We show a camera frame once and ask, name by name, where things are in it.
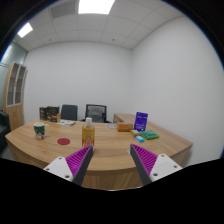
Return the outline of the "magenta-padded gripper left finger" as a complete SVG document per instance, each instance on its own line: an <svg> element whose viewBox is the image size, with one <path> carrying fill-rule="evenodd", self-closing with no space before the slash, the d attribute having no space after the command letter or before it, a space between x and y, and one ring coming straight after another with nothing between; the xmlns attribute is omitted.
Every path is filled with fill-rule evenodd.
<svg viewBox="0 0 224 224"><path fill-rule="evenodd" d="M68 157L57 157L44 170L81 186L93 156L93 146L89 145Z"/></svg>

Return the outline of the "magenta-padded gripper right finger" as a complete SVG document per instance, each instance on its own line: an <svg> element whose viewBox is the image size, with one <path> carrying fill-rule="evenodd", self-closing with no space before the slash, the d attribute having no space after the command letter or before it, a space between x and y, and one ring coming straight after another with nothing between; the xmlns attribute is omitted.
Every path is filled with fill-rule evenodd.
<svg viewBox="0 0 224 224"><path fill-rule="evenodd" d="M166 154L156 155L134 144L130 145L130 155L135 162L143 186L182 169Z"/></svg>

